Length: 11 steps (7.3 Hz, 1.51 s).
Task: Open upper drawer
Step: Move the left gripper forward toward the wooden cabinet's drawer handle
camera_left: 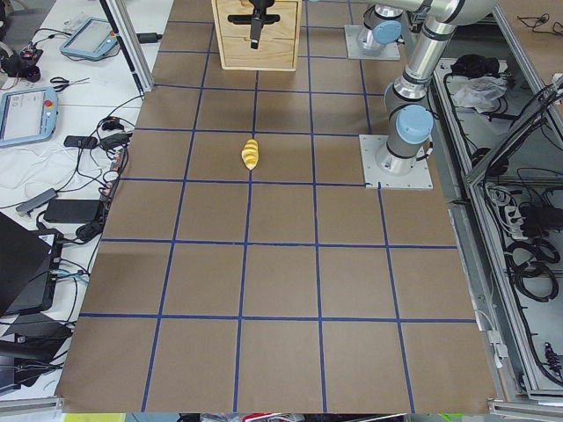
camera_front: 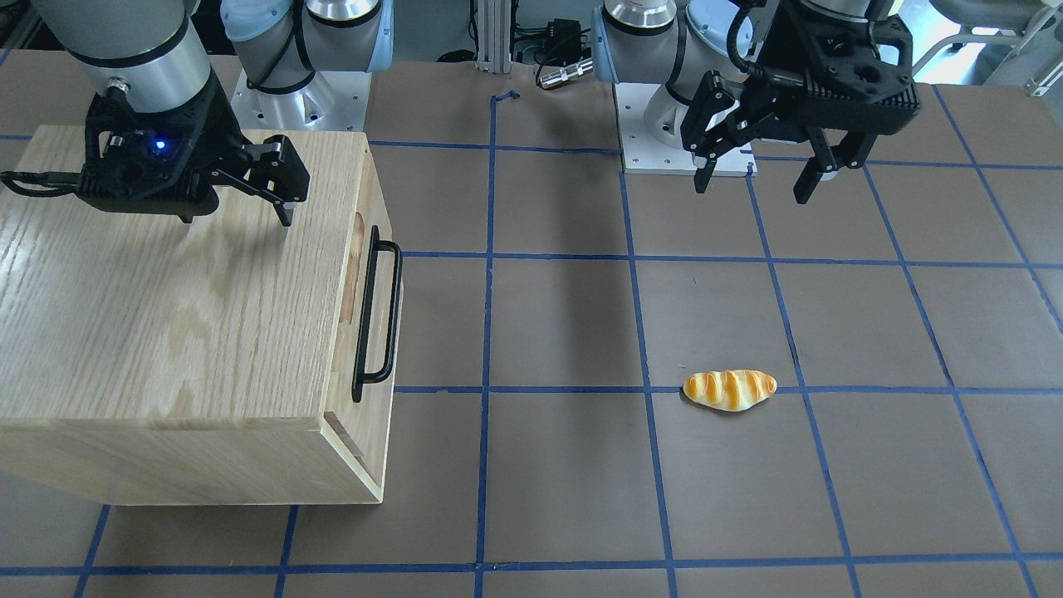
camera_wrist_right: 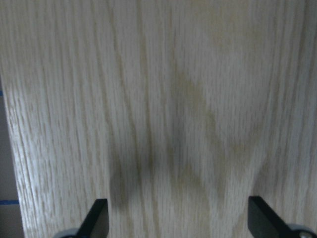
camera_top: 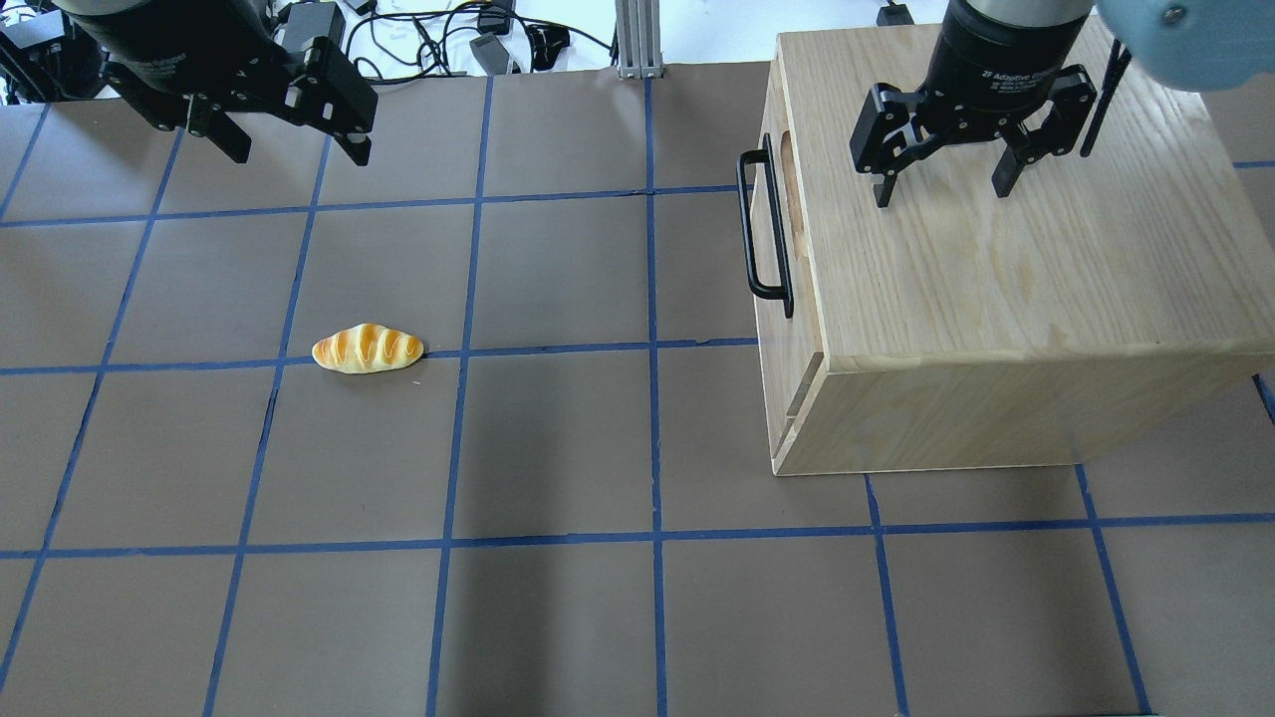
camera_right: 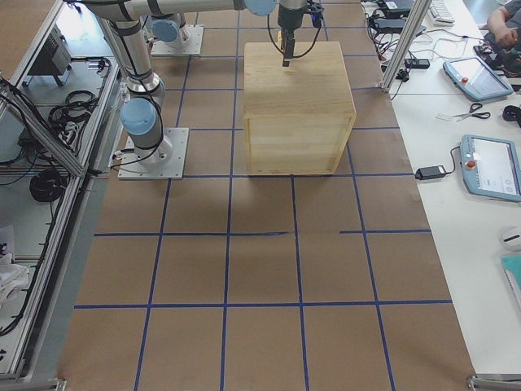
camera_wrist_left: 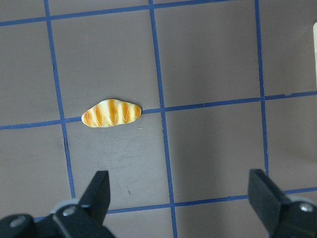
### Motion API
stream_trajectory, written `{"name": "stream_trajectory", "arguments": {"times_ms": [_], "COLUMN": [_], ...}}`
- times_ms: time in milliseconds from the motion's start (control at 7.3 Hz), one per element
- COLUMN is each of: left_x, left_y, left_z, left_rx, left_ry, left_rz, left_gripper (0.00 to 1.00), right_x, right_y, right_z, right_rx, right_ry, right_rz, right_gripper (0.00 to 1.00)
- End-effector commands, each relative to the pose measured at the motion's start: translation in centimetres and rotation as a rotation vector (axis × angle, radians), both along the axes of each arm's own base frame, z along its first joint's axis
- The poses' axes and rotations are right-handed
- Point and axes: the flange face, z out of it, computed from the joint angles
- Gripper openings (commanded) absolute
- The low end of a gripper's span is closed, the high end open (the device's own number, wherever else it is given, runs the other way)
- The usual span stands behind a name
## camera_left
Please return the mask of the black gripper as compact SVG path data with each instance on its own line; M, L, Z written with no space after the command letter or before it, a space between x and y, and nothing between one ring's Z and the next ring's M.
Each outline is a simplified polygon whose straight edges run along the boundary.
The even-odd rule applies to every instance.
M274 5L274 0L250 0L250 2L254 8L251 15L229 15L228 21L234 25L250 26L250 47L258 49L263 27L279 22L280 15L267 13L267 9Z

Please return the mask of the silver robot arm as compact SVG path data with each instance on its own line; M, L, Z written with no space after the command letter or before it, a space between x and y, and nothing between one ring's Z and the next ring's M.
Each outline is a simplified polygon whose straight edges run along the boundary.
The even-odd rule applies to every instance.
M423 100L435 67L456 29L478 22L494 5L494 1L380 1L364 13L364 25L371 31L385 21L395 22L404 11L426 13L402 75L384 94L390 134L377 151L376 160L385 173L405 176L415 166L417 154L434 126Z
M282 21L279 14L268 14L267 9L274 6L271 1L251 1L251 14L230 14L227 19L234 25L250 26L250 48L258 49L260 37L265 25L275 25ZM399 17L402 10L387 8L388 14L384 15L377 11L377 6L370 6L363 15L363 24L367 30L367 41L373 40L383 45L387 45L398 39L401 34L402 25Z

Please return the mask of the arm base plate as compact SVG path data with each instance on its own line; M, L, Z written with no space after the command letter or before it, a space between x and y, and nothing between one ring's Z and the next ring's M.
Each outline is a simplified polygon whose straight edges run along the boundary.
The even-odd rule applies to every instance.
M398 61L397 40L402 26L387 22L368 29L364 25L346 25L347 58L356 60Z
M359 135L364 185L369 189L432 190L433 183L420 146L415 157L403 159L387 149L387 135Z

